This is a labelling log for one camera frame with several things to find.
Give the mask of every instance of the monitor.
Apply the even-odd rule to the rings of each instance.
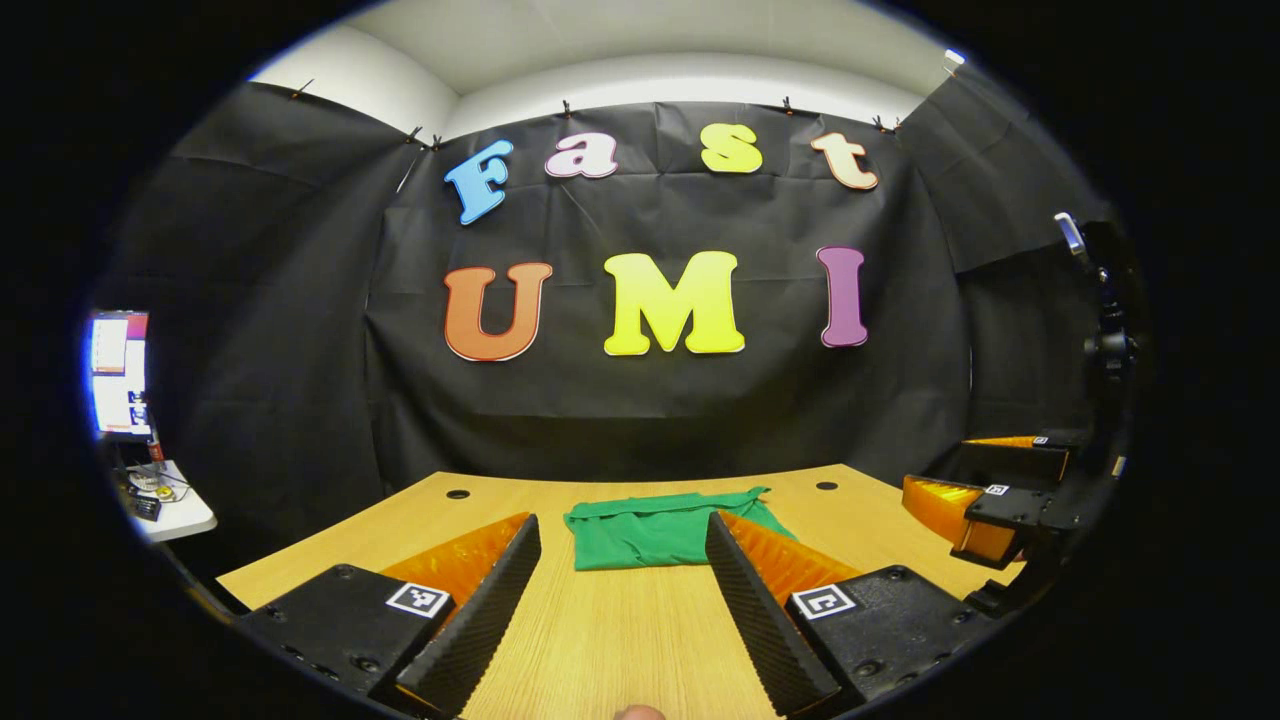
[[[88,336],[88,391],[97,432],[106,439],[148,441],[147,314],[96,311]]]

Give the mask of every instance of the green towel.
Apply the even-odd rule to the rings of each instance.
[[[573,533],[573,569],[705,565],[707,519],[727,510],[795,538],[760,502],[756,487],[746,492],[632,497],[608,502],[580,502],[564,515]]]

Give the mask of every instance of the desk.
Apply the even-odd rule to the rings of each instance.
[[[143,471],[137,466],[129,468],[129,470]],[[205,505],[196,488],[191,487],[191,482],[178,469],[178,464],[173,460],[165,460],[161,471],[187,483],[187,495],[182,496],[178,502],[161,502],[160,515],[155,521],[131,515],[138,532],[151,542],[166,542],[216,528],[218,519],[214,518],[214,511]],[[174,487],[175,493],[182,495],[182,486]],[[156,496],[156,493],[147,491],[140,491],[138,495],[143,497]]]
[[[828,480],[836,489],[815,483]],[[524,510],[538,514],[543,556],[511,628],[462,716],[608,720],[631,702],[671,720],[776,720],[709,566],[573,571],[563,514],[577,502],[773,488],[762,500],[800,542],[860,570],[902,564],[956,597],[995,571],[955,560],[915,521],[901,491],[844,465],[658,483],[559,483],[436,473],[219,582],[260,607],[338,562],[381,570]],[[465,500],[445,493],[466,489]]]

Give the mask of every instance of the yellow letter m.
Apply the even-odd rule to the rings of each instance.
[[[737,352],[746,338],[733,325],[733,295],[730,275],[737,258],[728,252],[705,251],[689,259],[685,274],[675,290],[662,275],[653,258],[643,252],[614,255],[604,270],[617,284],[613,334],[604,341],[609,355],[644,355],[649,338],[640,332],[640,315],[667,352],[676,348],[689,315],[694,329],[685,338],[691,352]]]

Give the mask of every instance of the black curtain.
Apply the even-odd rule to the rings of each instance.
[[[750,127],[764,165],[716,174],[709,123]],[[556,142],[618,140],[605,178],[554,178]],[[841,132],[867,150],[870,191],[838,183],[809,141]],[[515,151],[506,200],[470,225],[443,176],[497,140]],[[869,340],[829,348],[827,279],[814,254],[860,250]],[[733,314],[746,347],[612,357],[614,282],[604,261],[650,255],[675,284],[704,250],[737,258]],[[511,322],[517,263],[554,268],[536,342],[508,363],[444,341],[444,275],[498,274],[483,325]],[[847,462],[890,483],[964,433],[968,350],[959,287],[924,183],[891,135],[855,120],[718,104],[575,111],[477,132],[430,152],[387,211],[369,302],[375,438],[403,487],[435,469],[575,480],[686,479]]]
[[[846,462],[897,486],[964,437],[1088,415],[1079,343],[1096,315],[1052,214],[1085,220],[1106,206],[1020,106],[968,70],[896,135],[777,108],[643,104],[439,151],[248,85],[138,190],[97,305],[152,314],[157,427],[219,516],[205,538],[224,548],[219,571],[436,470],[635,480]],[[759,170],[703,165],[699,131],[717,122],[755,131]],[[617,138],[614,174],[544,172],[556,142],[580,132]],[[809,147],[827,132],[865,147],[874,190],[833,179]],[[463,227],[443,176],[499,138],[515,145],[506,200]],[[859,347],[819,341],[824,246],[865,256]],[[704,250],[737,256],[746,347],[608,356],[604,260],[649,254],[675,284]],[[444,275],[495,270],[483,325],[499,332],[506,270],[529,261],[554,268],[535,343],[507,363],[454,355]]]
[[[201,542],[216,542],[219,570],[384,496],[362,313],[383,209],[419,151],[289,95],[248,85],[169,154],[95,293],[151,313],[156,427],[218,516]]]
[[[933,91],[897,133],[946,229],[973,350],[969,437],[1085,429],[1084,341],[1092,281],[1057,213],[1116,222],[1038,118],[973,65]]]

